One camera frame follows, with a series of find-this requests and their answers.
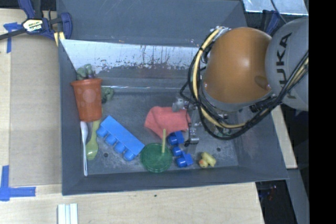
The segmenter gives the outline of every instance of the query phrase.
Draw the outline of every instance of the plastic spoon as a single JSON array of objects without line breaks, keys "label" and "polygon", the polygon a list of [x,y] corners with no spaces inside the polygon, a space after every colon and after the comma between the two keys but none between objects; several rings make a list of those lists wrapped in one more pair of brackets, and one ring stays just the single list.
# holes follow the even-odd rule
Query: plastic spoon
[{"label": "plastic spoon", "polygon": [[98,153],[98,143],[96,130],[99,128],[100,120],[96,120],[92,125],[91,139],[86,144],[86,157],[89,161],[93,160]]},{"label": "plastic spoon", "polygon": [[88,138],[88,134],[89,134],[89,128],[86,124],[86,122],[81,121],[80,122],[80,129],[82,132],[82,141],[83,141],[83,168],[84,168],[84,175],[88,176],[88,167],[87,167],[87,163],[86,163],[86,139]]}]

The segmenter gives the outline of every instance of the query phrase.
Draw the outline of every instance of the blue toy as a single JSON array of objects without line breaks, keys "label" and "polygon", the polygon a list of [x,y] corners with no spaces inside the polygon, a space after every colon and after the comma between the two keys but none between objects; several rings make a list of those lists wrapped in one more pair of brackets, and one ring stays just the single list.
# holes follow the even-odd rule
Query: blue toy
[{"label": "blue toy", "polygon": [[108,145],[115,145],[114,150],[123,154],[123,158],[128,162],[133,160],[145,147],[143,143],[111,116],[107,116],[100,124],[96,134],[101,138],[105,138],[105,143]]},{"label": "blue toy", "polygon": [[180,168],[192,165],[193,163],[194,161],[191,158],[191,155],[189,153],[185,153],[184,151],[182,151],[182,157],[176,159],[176,164]]},{"label": "blue toy", "polygon": [[191,154],[185,153],[178,146],[179,144],[184,143],[184,137],[181,131],[171,133],[168,137],[168,143],[171,146],[175,146],[172,148],[172,153],[173,153],[173,156],[179,157],[179,158],[176,158],[175,160],[179,168],[183,168],[183,167],[192,165],[194,163],[191,157]]},{"label": "blue toy", "polygon": [[168,143],[171,146],[175,146],[175,145],[178,145],[178,144],[183,144],[184,143],[184,137],[183,137],[182,132],[177,131],[177,132],[171,133],[168,136]]},{"label": "blue toy", "polygon": [[182,150],[180,149],[179,146],[175,146],[172,148],[172,153],[175,157],[179,157],[182,155]]}]

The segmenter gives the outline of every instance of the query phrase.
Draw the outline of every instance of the blue tape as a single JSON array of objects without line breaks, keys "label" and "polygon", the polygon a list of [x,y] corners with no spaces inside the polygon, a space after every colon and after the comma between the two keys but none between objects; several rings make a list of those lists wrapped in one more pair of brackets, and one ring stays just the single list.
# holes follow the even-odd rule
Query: blue tape
[{"label": "blue tape", "polygon": [[[9,23],[9,24],[4,24],[4,28],[8,31],[8,32],[12,32],[15,30],[20,30],[22,29],[22,25],[18,24],[18,23]],[[7,39],[7,53],[10,53],[12,51],[12,38],[9,37]]]},{"label": "blue tape", "polygon": [[9,165],[2,167],[0,201],[9,201],[12,197],[35,197],[36,187],[18,187],[11,188],[8,186]]}]

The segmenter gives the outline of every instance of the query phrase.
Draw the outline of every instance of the green plastic disc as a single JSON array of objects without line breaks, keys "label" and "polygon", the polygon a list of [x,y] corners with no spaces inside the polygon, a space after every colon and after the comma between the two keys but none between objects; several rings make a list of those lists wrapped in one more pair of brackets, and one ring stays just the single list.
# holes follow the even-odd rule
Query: green plastic disc
[{"label": "green plastic disc", "polygon": [[169,148],[165,147],[164,153],[162,144],[148,144],[141,151],[140,160],[143,166],[150,172],[161,173],[166,171],[172,164],[173,156]]}]

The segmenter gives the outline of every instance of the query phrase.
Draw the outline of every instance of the wooden stick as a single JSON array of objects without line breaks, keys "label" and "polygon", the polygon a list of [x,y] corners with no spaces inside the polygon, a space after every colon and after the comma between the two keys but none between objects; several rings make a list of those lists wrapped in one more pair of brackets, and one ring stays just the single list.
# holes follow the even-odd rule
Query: wooden stick
[{"label": "wooden stick", "polygon": [[166,129],[163,129],[161,153],[164,153],[165,148],[166,148]]}]

